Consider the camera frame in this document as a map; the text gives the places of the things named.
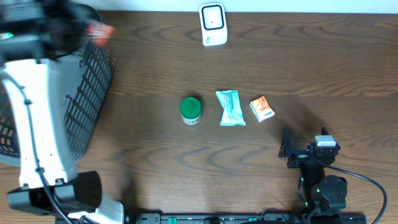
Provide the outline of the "red chocolate bar wrapper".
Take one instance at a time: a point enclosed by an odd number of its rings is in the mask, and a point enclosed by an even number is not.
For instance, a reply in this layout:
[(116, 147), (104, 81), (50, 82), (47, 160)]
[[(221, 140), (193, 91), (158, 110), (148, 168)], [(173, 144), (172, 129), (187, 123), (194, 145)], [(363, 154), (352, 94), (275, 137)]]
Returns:
[(100, 22), (91, 22), (85, 32), (95, 46), (104, 47), (113, 36), (115, 28)]

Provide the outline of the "orange tissue packet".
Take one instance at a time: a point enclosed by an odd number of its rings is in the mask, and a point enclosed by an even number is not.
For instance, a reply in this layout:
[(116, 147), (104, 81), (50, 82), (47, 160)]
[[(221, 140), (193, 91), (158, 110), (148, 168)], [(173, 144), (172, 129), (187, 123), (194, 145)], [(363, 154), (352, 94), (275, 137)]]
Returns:
[(261, 123), (275, 115), (274, 110), (270, 107), (265, 96), (261, 96), (250, 102), (250, 108), (257, 120)]

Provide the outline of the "green flushable wipes packet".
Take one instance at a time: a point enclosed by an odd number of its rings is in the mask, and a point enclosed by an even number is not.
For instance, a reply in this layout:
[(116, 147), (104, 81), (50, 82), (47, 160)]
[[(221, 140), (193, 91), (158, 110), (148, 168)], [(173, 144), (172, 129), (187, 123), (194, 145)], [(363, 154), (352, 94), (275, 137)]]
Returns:
[(245, 126), (246, 122), (243, 117), (241, 109), (239, 91), (238, 90), (224, 90), (217, 91), (216, 96), (223, 108), (221, 117), (221, 126)]

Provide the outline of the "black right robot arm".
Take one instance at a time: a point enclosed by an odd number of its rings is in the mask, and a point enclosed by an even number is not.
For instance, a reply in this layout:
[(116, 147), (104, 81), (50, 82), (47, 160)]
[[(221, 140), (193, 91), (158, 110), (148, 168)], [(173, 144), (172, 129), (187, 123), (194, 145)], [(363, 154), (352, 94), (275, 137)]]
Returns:
[(289, 169), (300, 170), (299, 194), (313, 213), (338, 212), (346, 207), (346, 180), (325, 174), (325, 168), (335, 162), (340, 149), (340, 145), (324, 127), (306, 149), (295, 149), (289, 130), (283, 130), (278, 157), (287, 159)]

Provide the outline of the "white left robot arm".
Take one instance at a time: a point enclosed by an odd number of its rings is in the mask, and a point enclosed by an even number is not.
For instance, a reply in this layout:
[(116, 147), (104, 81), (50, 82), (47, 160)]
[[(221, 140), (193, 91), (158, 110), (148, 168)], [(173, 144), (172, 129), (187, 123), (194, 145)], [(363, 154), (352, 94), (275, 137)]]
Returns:
[(125, 205), (102, 188), (99, 173), (80, 172), (113, 77), (104, 51), (114, 28), (73, 1), (1, 2), (1, 82), (12, 109), (20, 186), (13, 210), (57, 223), (132, 223)]

